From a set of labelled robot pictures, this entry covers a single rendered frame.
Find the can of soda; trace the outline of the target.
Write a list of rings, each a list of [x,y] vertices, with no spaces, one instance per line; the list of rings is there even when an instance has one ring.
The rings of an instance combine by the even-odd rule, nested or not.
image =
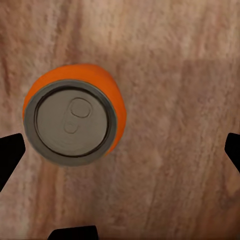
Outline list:
[[[126,106],[112,75],[95,64],[54,68],[28,90],[22,110],[26,137],[47,161],[77,168],[95,163],[119,143]]]

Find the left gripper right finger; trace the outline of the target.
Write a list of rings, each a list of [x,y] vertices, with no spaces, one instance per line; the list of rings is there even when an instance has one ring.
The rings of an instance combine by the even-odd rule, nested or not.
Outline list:
[[[224,150],[240,172],[240,134],[229,133]]]

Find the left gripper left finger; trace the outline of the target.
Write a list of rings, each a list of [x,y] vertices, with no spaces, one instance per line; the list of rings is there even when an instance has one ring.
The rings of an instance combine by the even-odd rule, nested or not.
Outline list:
[[[0,138],[0,192],[26,151],[21,133]]]

